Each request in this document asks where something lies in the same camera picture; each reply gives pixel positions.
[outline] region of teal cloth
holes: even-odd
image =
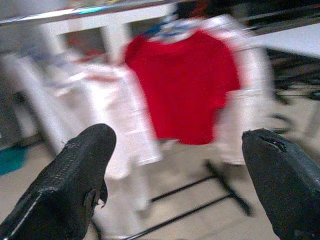
[[[27,147],[10,147],[0,151],[0,176],[22,168]]]

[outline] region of hanging clothes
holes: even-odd
[[[240,88],[234,59],[220,40],[202,31],[165,44],[136,37],[125,62],[135,71],[158,138],[202,145],[215,139],[217,110]]]

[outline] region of red t-shirt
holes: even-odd
[[[226,92],[240,88],[230,50],[202,31],[165,44],[136,37],[125,62],[139,79],[158,138],[184,144],[213,139],[215,110],[226,104]]]

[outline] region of white fabric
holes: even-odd
[[[233,50],[242,89],[229,92],[227,106],[215,126],[217,145],[225,163],[244,165],[242,134],[257,128],[268,128],[272,111],[272,70],[267,54],[250,45],[251,32],[245,32],[229,15],[203,21],[200,27],[222,40]]]

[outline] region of tiled floor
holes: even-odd
[[[302,136],[314,102],[310,100],[295,101],[288,107],[277,106],[277,112],[294,117],[295,131],[288,138],[300,139],[314,149],[319,137],[305,139]],[[299,116],[294,113],[300,110]],[[177,150],[170,158],[150,169],[149,179],[152,196],[157,196],[170,189],[193,182],[206,174],[201,159],[205,158],[203,150]],[[12,173],[0,176],[0,222],[9,214],[16,201],[36,178],[52,157],[44,144],[31,148],[25,166]],[[212,160],[221,167],[219,159]],[[252,181],[245,167],[233,166],[227,171],[230,184],[253,207],[254,216],[246,216],[232,199],[205,208],[191,216],[172,223],[162,229],[141,237],[142,240],[277,240],[272,226],[258,200]],[[147,214],[140,217],[143,225],[151,227],[168,218],[172,218],[213,198],[224,195],[224,191],[214,180],[206,181],[193,188],[155,202]],[[95,231],[89,228],[86,240],[97,239]]]

